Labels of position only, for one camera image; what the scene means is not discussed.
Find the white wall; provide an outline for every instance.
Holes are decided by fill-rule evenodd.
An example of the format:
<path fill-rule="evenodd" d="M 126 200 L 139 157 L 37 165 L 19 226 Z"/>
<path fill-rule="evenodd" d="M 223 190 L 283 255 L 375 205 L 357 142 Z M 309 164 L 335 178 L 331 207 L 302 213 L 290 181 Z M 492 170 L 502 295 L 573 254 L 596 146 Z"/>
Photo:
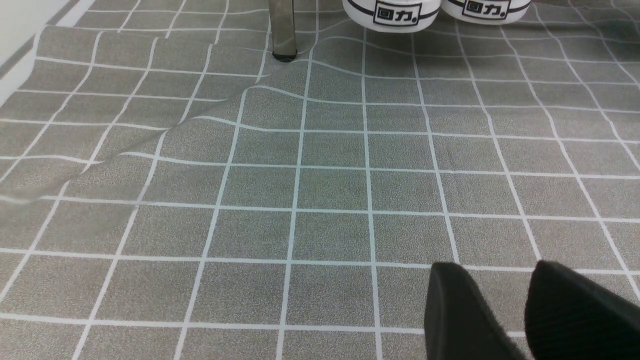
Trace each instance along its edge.
<path fill-rule="evenodd" d="M 68 0 L 0 0 L 0 64 L 29 40 Z"/>

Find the black rubber foot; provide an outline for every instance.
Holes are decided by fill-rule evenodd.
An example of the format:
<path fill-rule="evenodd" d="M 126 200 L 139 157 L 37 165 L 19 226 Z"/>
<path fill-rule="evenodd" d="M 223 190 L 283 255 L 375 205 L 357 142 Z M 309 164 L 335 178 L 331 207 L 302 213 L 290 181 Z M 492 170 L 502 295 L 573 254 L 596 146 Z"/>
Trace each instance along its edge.
<path fill-rule="evenodd" d="M 278 61 L 280 61 L 282 63 L 290 63 L 290 62 L 292 62 L 296 58 L 296 55 L 297 55 L 297 53 L 295 55 L 278 55 L 276 53 L 273 53 L 273 57 L 276 58 L 276 60 L 278 60 Z"/>

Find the wrinkled mat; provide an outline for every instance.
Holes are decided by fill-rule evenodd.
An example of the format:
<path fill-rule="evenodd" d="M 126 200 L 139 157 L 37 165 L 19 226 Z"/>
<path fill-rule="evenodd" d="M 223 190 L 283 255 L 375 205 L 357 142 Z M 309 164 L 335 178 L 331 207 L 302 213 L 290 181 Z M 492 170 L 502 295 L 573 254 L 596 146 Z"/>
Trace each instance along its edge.
<path fill-rule="evenodd" d="M 0 108 L 0 358 L 424 359 L 435 261 L 522 348 L 536 259 L 640 304 L 640 3 L 576 3 L 392 36 L 296 0 L 289 64 L 264 1 L 45 28 Z"/>

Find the chair leg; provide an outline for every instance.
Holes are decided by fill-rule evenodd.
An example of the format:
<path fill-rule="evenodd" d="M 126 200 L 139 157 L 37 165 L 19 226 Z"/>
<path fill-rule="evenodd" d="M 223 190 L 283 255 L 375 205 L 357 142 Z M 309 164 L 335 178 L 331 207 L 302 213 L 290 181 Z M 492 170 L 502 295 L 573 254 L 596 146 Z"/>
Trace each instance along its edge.
<path fill-rule="evenodd" d="M 293 0 L 269 0 L 269 16 L 273 57 L 286 63 L 293 61 L 298 54 Z"/>
<path fill-rule="evenodd" d="M 640 359 L 640 307 L 559 263 L 538 262 L 525 330 L 537 360 Z"/>
<path fill-rule="evenodd" d="M 468 272 L 431 265 L 424 334 L 428 360 L 524 360 Z"/>

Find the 回力 logo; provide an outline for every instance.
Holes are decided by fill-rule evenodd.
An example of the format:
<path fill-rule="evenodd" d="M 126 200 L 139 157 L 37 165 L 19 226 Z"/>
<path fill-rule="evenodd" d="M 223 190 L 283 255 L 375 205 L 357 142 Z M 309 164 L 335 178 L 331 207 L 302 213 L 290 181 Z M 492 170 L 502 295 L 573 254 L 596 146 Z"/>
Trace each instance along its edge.
<path fill-rule="evenodd" d="M 384 26 L 416 26 L 420 20 L 422 3 L 417 4 L 390 4 L 384 1 L 376 1 L 376 9 L 373 12 L 373 23 Z"/>
<path fill-rule="evenodd" d="M 462 15 L 481 20 L 507 19 L 511 0 L 466 0 Z"/>

